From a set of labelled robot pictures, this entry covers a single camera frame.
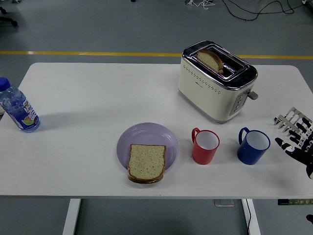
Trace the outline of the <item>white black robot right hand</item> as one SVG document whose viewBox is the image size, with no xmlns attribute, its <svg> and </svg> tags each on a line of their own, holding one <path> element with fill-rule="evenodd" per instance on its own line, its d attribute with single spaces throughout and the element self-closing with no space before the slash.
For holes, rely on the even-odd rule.
<svg viewBox="0 0 313 235">
<path fill-rule="evenodd" d="M 310 179 L 313 179 L 313 125 L 303 117 L 302 123 L 296 123 L 299 133 L 289 130 L 289 139 L 295 145 L 283 141 L 281 138 L 275 138 L 276 143 L 283 151 L 306 166 L 306 173 Z"/>
</svg>

